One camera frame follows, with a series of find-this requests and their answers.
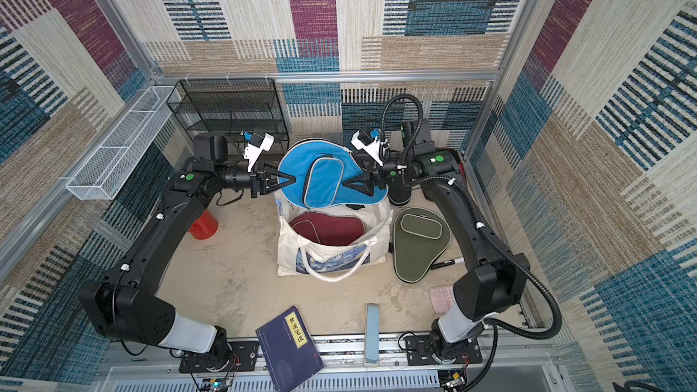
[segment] black metal rack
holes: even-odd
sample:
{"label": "black metal rack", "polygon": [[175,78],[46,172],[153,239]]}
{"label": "black metal rack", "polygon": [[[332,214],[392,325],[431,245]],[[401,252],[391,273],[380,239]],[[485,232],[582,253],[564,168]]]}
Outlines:
{"label": "black metal rack", "polygon": [[278,160],[288,150],[288,126],[272,79],[189,79],[179,81],[174,91],[181,101],[167,106],[191,139],[202,132],[226,134],[228,153],[237,159],[243,131],[273,135],[271,150],[262,154],[265,160]]}

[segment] black cable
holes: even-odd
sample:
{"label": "black cable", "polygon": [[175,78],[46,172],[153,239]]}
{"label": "black cable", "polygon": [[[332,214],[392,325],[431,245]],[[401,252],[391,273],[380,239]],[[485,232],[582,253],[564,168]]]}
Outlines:
{"label": "black cable", "polygon": [[123,275],[126,273],[126,270],[121,270],[121,274],[118,276],[117,283],[114,285],[114,289],[111,292],[111,318],[114,320],[114,326],[117,327],[117,334],[118,334],[118,340],[121,342],[121,346],[123,347],[124,350],[131,356],[140,356],[143,354],[145,351],[145,348],[148,347],[148,344],[145,344],[145,347],[143,347],[143,350],[140,350],[138,353],[131,352],[131,350],[128,349],[126,346],[126,343],[123,342],[123,336],[121,336],[121,330],[118,329],[118,322],[117,322],[117,288],[118,284],[121,282],[121,278]]}
{"label": "black cable", "polygon": [[493,362],[493,356],[496,354],[496,345],[498,345],[498,329],[496,328],[495,325],[492,324],[493,327],[493,341],[492,341],[492,352],[489,353],[489,358],[486,360],[486,365],[482,368],[479,374],[475,377],[474,380],[472,380],[471,383],[469,383],[467,386],[465,386],[464,389],[462,389],[461,392],[467,392],[471,388],[477,386],[480,381],[484,378],[484,375],[489,371],[489,368],[492,367],[492,362]]}
{"label": "black cable", "polygon": [[414,335],[416,336],[416,333],[413,331],[405,331],[403,334],[399,335],[399,337],[396,339],[396,346],[399,347],[400,350],[403,352],[407,352],[408,350],[406,348],[402,348],[402,346],[399,344],[399,341],[402,340],[402,338],[406,335]]}
{"label": "black cable", "polygon": [[[237,362],[233,362],[230,360],[233,357],[237,360]],[[232,370],[232,367],[235,366],[235,373],[232,374],[231,382],[235,381],[235,377],[237,376],[237,371],[240,369],[240,367],[237,365],[237,363],[240,363],[240,358],[237,357],[237,354],[233,354],[232,356],[230,356],[230,359],[228,359],[228,360],[230,360],[232,362],[232,364],[230,365],[230,368],[227,369],[227,372],[225,373],[225,377],[223,377],[223,379],[222,379],[223,386],[225,386],[225,381],[227,380],[228,376],[230,376],[230,372]]]}
{"label": "black cable", "polygon": [[201,388],[199,388],[199,383],[196,381],[196,377],[194,377],[194,373],[191,372],[191,365],[189,365],[189,361],[187,358],[184,358],[184,363],[186,363],[186,367],[189,369],[189,375],[191,376],[191,379],[194,380],[194,386],[196,386],[196,390],[198,392],[201,392]]}
{"label": "black cable", "polygon": [[[390,105],[395,101],[395,100],[401,100],[401,99],[408,99],[411,100],[415,105],[416,105],[416,112],[417,112],[417,124],[416,127],[414,128],[414,131],[411,135],[411,138],[409,139],[409,142],[404,146],[404,151],[402,153],[402,161],[400,162],[399,165],[405,166],[406,165],[406,154],[409,151],[409,149],[412,148],[414,145],[414,142],[416,141],[416,135],[418,134],[418,131],[421,129],[421,124],[424,121],[424,111],[423,107],[421,105],[421,102],[419,99],[416,97],[412,96],[411,94],[399,94],[392,99],[388,101],[388,104],[386,105],[385,109],[383,110],[383,116],[380,119],[380,127],[384,130],[385,126],[385,119],[386,119],[386,114],[387,114],[387,109],[390,107]],[[479,208],[477,207],[477,204],[475,203],[475,200],[472,198],[470,195],[469,191],[467,191],[467,187],[463,185],[460,181],[453,177],[447,177],[443,175],[434,175],[434,176],[427,176],[427,177],[422,177],[420,179],[415,179],[413,181],[407,181],[406,180],[406,169],[402,169],[402,182],[406,187],[414,187],[419,184],[423,184],[427,181],[432,181],[432,180],[443,180],[448,182],[448,184],[453,184],[455,187],[457,187],[460,192],[462,192],[462,195],[465,197],[465,201],[467,202],[468,207],[470,208],[470,211],[472,212],[472,215],[475,217],[476,222],[482,222],[484,218],[482,217],[481,212],[479,211]],[[484,322],[487,324],[492,324],[492,325],[498,325],[501,328],[504,328],[508,331],[511,331],[517,335],[523,336],[525,338],[529,339],[549,339],[555,336],[557,333],[562,328],[562,312],[559,309],[559,305],[557,304],[557,301],[554,300],[554,296],[552,295],[551,292],[545,287],[545,285],[542,284],[541,281],[535,275],[533,275],[530,271],[526,269],[525,266],[523,266],[518,260],[513,256],[513,254],[502,244],[500,244],[497,240],[493,238],[493,233],[490,231],[488,227],[486,227],[484,224],[481,224],[481,227],[477,227],[477,231],[480,232],[485,240],[487,240],[493,247],[494,250],[496,250],[504,259],[506,259],[508,262],[510,262],[513,266],[518,268],[520,272],[523,273],[527,277],[527,279],[537,288],[537,290],[542,294],[542,296],[545,298],[545,301],[549,305],[550,310],[552,311],[552,325],[546,329],[545,331],[528,331],[519,327],[515,327],[514,325],[508,324],[507,322],[503,322],[500,319],[494,319],[494,318],[485,318]]]}
{"label": "black cable", "polygon": [[231,204],[233,204],[233,203],[235,203],[235,202],[240,201],[240,200],[242,199],[242,196],[244,196],[244,195],[245,195],[245,190],[242,189],[242,192],[240,193],[240,195],[239,195],[237,198],[233,198],[233,199],[230,200],[229,202],[223,203],[223,204],[221,205],[221,204],[220,204],[220,199],[222,198],[222,191],[221,191],[221,192],[220,192],[220,196],[219,196],[218,199],[215,201],[215,204],[218,205],[218,206],[227,206],[227,205],[231,205]]}
{"label": "black cable", "polygon": [[642,388],[646,389],[647,391],[651,392],[663,392],[661,389],[657,388],[656,386],[651,386],[650,384],[642,383],[641,381],[626,381],[624,383],[624,390],[625,392],[632,392],[632,388]]}

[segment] white wire basket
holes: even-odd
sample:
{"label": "white wire basket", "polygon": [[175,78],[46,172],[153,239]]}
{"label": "white wire basket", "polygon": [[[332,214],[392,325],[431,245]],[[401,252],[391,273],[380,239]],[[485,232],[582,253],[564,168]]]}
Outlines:
{"label": "white wire basket", "polygon": [[171,115],[173,86],[153,86],[135,101],[114,130],[82,164],[66,188],[81,200],[113,200]]}

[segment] blue book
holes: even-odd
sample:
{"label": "blue book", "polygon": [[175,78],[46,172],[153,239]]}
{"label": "blue book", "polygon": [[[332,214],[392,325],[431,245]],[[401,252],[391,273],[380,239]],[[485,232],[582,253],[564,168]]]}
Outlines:
{"label": "blue book", "polygon": [[295,306],[257,328],[257,337],[277,392],[291,392],[324,368]]}

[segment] mounting plate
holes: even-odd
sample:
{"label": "mounting plate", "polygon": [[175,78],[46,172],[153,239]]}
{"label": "mounting plate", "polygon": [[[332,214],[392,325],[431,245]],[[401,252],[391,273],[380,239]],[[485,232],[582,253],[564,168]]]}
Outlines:
{"label": "mounting plate", "polygon": [[[404,336],[404,346],[406,348],[406,360],[409,366],[440,365],[440,363],[433,358],[428,335]],[[470,363],[482,362],[482,352],[479,349],[479,343],[476,339],[465,347],[465,352],[470,357]],[[465,358],[458,356],[452,364],[462,365],[464,363]]]}
{"label": "mounting plate", "polygon": [[[232,354],[236,354],[237,357],[240,358],[240,361],[238,363],[238,367],[232,367],[232,371],[237,370],[237,372],[247,372],[247,371],[253,371],[254,367],[257,365],[257,349],[259,346],[259,342],[257,340],[238,340],[235,342],[228,342],[228,345],[231,347],[231,357]],[[212,371],[208,370],[207,368],[211,367],[210,363],[207,363],[207,359],[202,359],[201,357],[198,356],[203,356],[203,354],[198,354],[198,353],[191,353],[191,352],[185,352],[185,356],[188,355],[188,363],[184,362],[184,359],[182,359],[181,363],[179,364],[179,372],[182,374],[187,374],[189,372],[193,373],[201,373],[201,372],[207,372],[210,374],[213,374]],[[230,369],[230,365],[227,365],[226,367],[222,368],[222,370],[218,371],[222,376],[225,375],[225,372]]]}

